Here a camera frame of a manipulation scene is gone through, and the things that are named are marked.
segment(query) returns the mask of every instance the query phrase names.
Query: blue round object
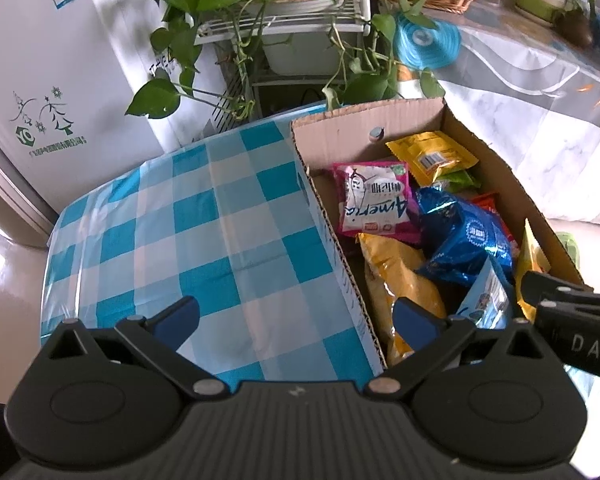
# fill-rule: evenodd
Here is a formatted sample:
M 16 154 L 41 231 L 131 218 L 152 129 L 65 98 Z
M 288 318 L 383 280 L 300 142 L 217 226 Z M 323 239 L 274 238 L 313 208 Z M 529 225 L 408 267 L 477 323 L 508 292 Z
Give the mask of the blue round object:
M 401 63 L 422 70 L 442 68 L 456 60 L 460 52 L 460 31 L 451 23 L 433 21 L 437 30 L 415 25 L 398 14 L 394 51 Z

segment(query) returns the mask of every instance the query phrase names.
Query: checkered tablecloth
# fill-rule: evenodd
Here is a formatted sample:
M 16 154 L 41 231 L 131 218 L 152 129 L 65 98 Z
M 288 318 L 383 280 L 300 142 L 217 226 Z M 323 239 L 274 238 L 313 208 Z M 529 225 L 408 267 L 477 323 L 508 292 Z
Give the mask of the checkered tablecloth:
M 144 163 L 72 203 L 50 241 L 42 342 L 65 317 L 110 327 L 184 295 L 179 352 L 243 379 L 372 376 L 300 189 L 289 123 L 307 107 Z

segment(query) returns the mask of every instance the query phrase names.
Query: green logo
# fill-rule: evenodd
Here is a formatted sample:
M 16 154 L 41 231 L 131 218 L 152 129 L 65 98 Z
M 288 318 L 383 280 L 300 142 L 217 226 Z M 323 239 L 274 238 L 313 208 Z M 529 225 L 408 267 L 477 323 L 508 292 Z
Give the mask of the green logo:
M 29 133 L 27 128 L 23 128 L 22 126 L 16 128 L 16 137 L 18 137 L 18 140 L 25 146 L 31 147 L 33 146 L 33 143 L 36 142 L 36 138 Z

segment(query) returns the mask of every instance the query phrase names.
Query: barcode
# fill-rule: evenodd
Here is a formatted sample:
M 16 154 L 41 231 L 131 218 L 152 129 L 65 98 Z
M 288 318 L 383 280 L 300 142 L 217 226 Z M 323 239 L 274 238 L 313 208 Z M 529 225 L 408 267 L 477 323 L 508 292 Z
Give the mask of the barcode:
M 447 162 L 446 156 L 440 152 L 427 153 L 418 159 L 418 162 L 422 165 L 425 171 L 429 171 L 435 166 L 445 164 Z

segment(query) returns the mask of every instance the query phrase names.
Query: cardboard box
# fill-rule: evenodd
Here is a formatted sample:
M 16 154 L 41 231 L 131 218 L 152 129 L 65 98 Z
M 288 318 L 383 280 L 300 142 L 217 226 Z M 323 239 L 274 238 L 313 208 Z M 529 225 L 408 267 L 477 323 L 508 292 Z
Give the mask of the cardboard box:
M 384 128 L 384 136 L 374 141 L 369 133 L 378 126 Z M 584 284 L 554 231 L 511 168 L 453 117 L 442 99 L 389 100 L 350 106 L 303 117 L 295 120 L 291 128 L 301 187 L 307 192 L 311 214 L 374 374 L 381 373 L 386 363 L 365 307 L 368 291 L 362 254 L 353 241 L 342 240 L 341 244 L 333 229 L 339 215 L 335 182 L 330 173 L 334 162 L 381 160 L 391 155 L 385 146 L 389 140 L 442 130 L 480 160 L 472 169 L 482 182 L 480 192 L 498 193 L 496 206 L 517 242 L 522 243 L 525 218 L 529 218 L 534 235 L 551 263 L 551 274 L 571 283 Z

